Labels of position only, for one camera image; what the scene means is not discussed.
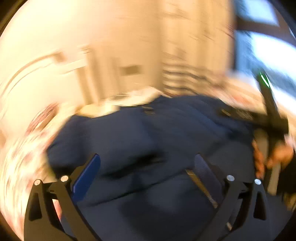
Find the right hand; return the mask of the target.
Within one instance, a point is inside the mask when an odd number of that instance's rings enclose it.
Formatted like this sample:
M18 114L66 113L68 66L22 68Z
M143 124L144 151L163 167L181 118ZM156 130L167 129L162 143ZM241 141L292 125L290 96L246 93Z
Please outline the right hand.
M283 170L292 160L294 156L294 139L292 136L286 136L283 143L279 143L273 149L273 152L268 158L264 158L262 152L259 150L257 142L252 141L255 176L257 179L264 179L265 169L272 169L275 165L281 164Z

